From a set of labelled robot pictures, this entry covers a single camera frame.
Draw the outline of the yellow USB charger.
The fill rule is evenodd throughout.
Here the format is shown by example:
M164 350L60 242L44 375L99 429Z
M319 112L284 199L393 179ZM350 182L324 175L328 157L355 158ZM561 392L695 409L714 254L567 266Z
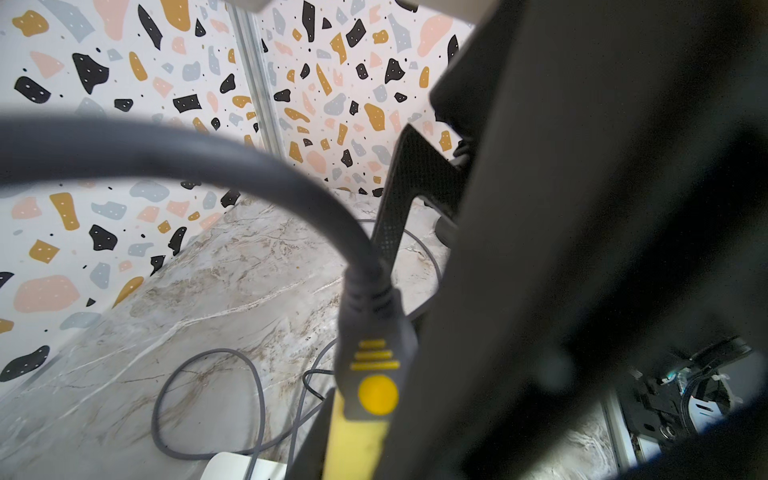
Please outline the yellow USB charger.
M323 480L371 480L389 430L386 420L352 421L344 416L344 399L334 394Z

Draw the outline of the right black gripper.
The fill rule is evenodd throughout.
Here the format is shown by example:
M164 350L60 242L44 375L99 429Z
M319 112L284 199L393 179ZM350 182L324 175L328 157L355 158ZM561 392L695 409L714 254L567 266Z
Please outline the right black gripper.
M496 87L377 478L517 478L686 335L766 351L765 2L501 1L444 79Z

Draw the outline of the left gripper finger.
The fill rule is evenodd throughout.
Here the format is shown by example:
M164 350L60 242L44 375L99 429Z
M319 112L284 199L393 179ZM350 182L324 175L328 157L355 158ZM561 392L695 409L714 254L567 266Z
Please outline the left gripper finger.
M326 399L315 415L315 421L309 433L293 463L287 469L287 480L322 479L335 394L335 388L331 388L327 392Z

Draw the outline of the white power strip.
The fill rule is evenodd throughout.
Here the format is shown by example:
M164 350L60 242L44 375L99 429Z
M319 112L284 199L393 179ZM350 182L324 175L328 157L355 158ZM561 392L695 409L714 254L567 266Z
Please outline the white power strip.
M201 480L243 480L252 458L230 452L216 454L206 465ZM252 480L282 480L286 465L266 459L257 459L251 475Z

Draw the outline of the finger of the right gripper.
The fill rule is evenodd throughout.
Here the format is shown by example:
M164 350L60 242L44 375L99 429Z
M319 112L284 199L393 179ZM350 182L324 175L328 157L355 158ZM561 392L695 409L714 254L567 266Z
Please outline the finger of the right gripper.
M471 170L471 144L461 140L453 158L445 158L414 126L401 131L372 232L383 262L395 264L412 202L419 198L436 210L453 238Z

